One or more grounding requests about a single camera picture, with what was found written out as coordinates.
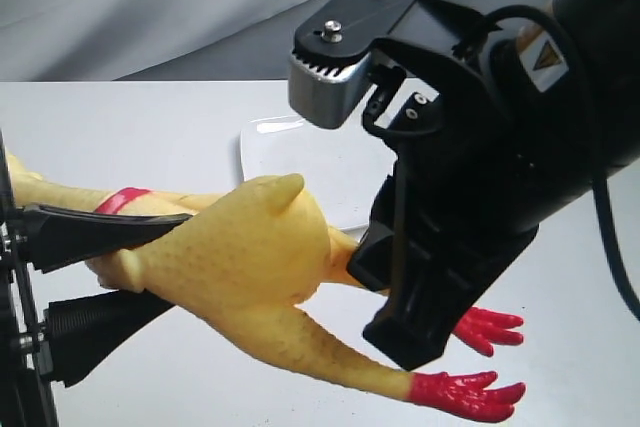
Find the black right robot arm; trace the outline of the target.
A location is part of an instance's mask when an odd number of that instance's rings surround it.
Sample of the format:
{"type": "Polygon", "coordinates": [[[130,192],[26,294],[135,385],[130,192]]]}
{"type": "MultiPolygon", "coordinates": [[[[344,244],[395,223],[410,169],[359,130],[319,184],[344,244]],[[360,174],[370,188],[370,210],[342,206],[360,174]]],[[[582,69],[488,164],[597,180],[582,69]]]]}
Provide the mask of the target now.
{"type": "Polygon", "coordinates": [[[402,369],[439,358],[455,327],[585,193],[614,284],[639,299],[608,179],[639,156],[639,0],[510,5],[467,24],[447,54],[391,42],[364,129],[396,153],[349,272],[388,300],[364,338],[402,369]]]}

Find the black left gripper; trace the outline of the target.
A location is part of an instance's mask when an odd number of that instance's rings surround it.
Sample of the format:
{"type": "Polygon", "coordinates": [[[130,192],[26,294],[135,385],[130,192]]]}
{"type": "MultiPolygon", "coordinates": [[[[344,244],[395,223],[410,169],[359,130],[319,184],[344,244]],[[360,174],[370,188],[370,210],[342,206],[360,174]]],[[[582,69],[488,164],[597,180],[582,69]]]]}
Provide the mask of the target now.
{"type": "Polygon", "coordinates": [[[116,215],[15,205],[7,154],[1,153],[1,424],[56,426],[48,382],[72,387],[173,304],[143,291],[110,291],[56,301],[38,322],[27,262],[41,272],[156,240],[189,214],[116,215]],[[19,224],[22,220],[20,234],[19,224]],[[42,368],[38,353],[45,340],[42,368]]]}

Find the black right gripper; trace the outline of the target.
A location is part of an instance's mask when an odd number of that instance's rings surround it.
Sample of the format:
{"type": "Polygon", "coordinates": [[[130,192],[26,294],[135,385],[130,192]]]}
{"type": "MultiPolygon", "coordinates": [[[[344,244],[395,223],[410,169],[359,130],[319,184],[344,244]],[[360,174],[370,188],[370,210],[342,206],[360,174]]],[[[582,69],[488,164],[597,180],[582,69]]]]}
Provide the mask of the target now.
{"type": "Polygon", "coordinates": [[[538,233],[510,204],[516,169],[528,163],[508,144],[515,117],[493,59],[512,46],[493,36],[459,60],[391,37],[372,44],[393,63],[372,71],[380,91],[395,92],[410,72],[438,93],[425,104],[408,99],[386,128],[374,120],[382,102],[370,99],[362,115],[397,160],[347,271],[370,291],[388,291],[362,337],[405,371],[443,355],[462,317],[538,233]]]}

